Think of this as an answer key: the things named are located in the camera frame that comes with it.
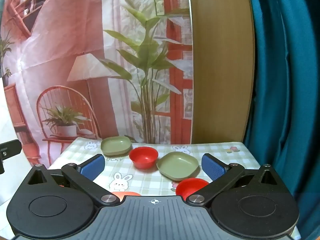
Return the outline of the red bowl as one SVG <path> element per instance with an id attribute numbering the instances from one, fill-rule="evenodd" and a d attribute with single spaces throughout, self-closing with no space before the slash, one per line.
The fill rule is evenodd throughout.
<path id="1" fill-rule="evenodd" d="M 158 151 L 151 147 L 141 146 L 131 150 L 129 158 L 133 162 L 135 168 L 147 170 L 154 167 L 156 164 Z"/>
<path id="2" fill-rule="evenodd" d="M 181 181 L 176 187 L 176 195 L 181 196 L 184 200 L 196 191 L 199 191 L 209 183 L 200 178 L 188 178 Z"/>

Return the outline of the green square plate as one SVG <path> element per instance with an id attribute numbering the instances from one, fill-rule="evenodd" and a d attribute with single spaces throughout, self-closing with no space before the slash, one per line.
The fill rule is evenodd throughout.
<path id="1" fill-rule="evenodd" d="M 124 155 L 131 150 L 131 141 L 128 137 L 117 136 L 104 139 L 100 148 L 105 156 Z"/>
<path id="2" fill-rule="evenodd" d="M 199 162 L 191 155 L 182 152 L 170 152 L 157 161 L 160 174 L 173 181 L 190 178 L 199 168 Z"/>

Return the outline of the green plaid bunny tablecloth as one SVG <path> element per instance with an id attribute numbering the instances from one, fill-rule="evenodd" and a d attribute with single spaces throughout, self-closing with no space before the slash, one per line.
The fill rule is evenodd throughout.
<path id="1" fill-rule="evenodd" d="M 173 181 L 154 167 L 139 170 L 124 155 L 105 156 L 101 141 L 78 138 L 50 166 L 36 164 L 7 205 L 6 217 L 16 239 L 293 239 L 299 219 L 291 193 L 268 164 L 228 157 L 223 145 L 161 146 L 132 144 L 193 156 L 199 168 L 190 178 L 212 180 L 201 167 L 209 153 L 225 164 L 245 168 L 241 178 L 218 194 L 208 207 L 191 206 Z M 79 165 L 96 154 L 105 168 L 96 184 L 116 195 L 120 204 L 96 206 L 89 196 L 71 187 L 61 168 Z"/>

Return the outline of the printed room backdrop cloth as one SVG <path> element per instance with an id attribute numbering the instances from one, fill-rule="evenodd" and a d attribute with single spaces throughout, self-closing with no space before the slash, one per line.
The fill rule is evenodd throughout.
<path id="1" fill-rule="evenodd" d="M 1 0 L 1 81 L 30 165 L 76 139 L 191 142 L 189 0 Z"/>

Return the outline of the wooden headboard panel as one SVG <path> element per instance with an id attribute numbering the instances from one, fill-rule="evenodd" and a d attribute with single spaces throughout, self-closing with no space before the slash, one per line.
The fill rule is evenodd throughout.
<path id="1" fill-rule="evenodd" d="M 190 0 L 195 144 L 242 141 L 251 106 L 255 36 L 250 0 Z"/>

